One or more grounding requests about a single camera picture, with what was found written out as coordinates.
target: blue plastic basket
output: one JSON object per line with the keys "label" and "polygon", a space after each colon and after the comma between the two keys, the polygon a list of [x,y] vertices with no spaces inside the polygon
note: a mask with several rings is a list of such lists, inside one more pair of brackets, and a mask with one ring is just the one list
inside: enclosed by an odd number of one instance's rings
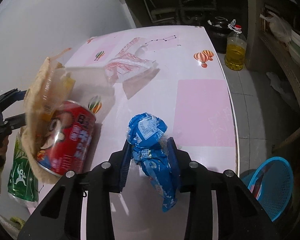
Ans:
{"label": "blue plastic basket", "polygon": [[250,191],[257,179],[262,175],[257,200],[264,208],[271,221],[275,221],[284,211],[293,190],[293,173],[287,160],[272,157],[262,163],[259,168],[242,181]]}

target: pink table top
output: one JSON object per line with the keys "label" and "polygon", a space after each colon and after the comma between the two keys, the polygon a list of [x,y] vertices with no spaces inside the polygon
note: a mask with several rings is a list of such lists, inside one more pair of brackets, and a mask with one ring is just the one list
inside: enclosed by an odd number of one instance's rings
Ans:
{"label": "pink table top", "polygon": [[[150,80],[139,87],[134,83],[115,83],[107,87],[104,66],[134,38],[146,46],[141,59],[155,61]],[[207,67],[194,55],[209,50],[214,55]],[[223,172],[237,167],[237,134],[229,89],[220,61],[204,28],[158,26],[111,33],[86,41],[66,63],[76,79],[72,99],[88,103],[80,88],[96,86],[101,97],[96,113],[96,133],[85,169],[107,161],[121,150],[130,119],[143,112],[160,117],[168,126],[178,148],[192,160],[210,170]],[[39,199],[52,185],[45,185]],[[178,194],[178,202],[167,213],[161,210],[162,198],[153,190],[139,167],[131,163],[121,194],[110,194],[116,239],[183,239],[188,210],[188,194]],[[82,240],[85,239],[85,206],[82,211]]]}

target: plastic bottle of cooking oil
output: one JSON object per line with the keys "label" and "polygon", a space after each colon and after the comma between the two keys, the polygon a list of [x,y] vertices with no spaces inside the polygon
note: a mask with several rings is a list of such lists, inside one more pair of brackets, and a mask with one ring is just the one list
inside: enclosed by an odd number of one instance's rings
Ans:
{"label": "plastic bottle of cooking oil", "polygon": [[227,38],[227,49],[225,56],[225,64],[232,70],[241,70],[244,63],[244,55],[246,54],[247,40],[242,34],[241,26],[229,26],[232,32]]}

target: silver screw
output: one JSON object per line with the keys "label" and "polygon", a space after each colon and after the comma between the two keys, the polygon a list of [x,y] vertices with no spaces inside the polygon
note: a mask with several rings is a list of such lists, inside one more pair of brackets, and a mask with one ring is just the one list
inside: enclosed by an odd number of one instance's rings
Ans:
{"label": "silver screw", "polygon": [[110,166],[111,166],[110,162],[104,162],[104,163],[101,164],[101,167],[104,168],[104,169],[110,168]]}
{"label": "silver screw", "polygon": [[233,177],[234,176],[234,172],[231,170],[225,170],[225,175],[228,177]]}
{"label": "silver screw", "polygon": [[66,177],[67,178],[71,178],[71,177],[73,177],[74,176],[74,171],[68,171],[67,173],[66,173]]}
{"label": "silver screw", "polygon": [[199,164],[197,162],[189,162],[189,166],[191,168],[197,168],[199,166]]}

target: wooden shelf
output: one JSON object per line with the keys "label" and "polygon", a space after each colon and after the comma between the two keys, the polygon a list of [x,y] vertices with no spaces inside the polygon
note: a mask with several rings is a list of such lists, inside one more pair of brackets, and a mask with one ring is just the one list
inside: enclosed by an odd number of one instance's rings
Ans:
{"label": "wooden shelf", "polygon": [[269,49],[269,51],[272,53],[272,55],[284,71],[300,106],[300,67],[292,60],[289,52],[283,47],[283,45],[272,35],[260,31],[259,38],[261,39],[261,41],[263,41],[263,43],[266,45],[266,47]]}

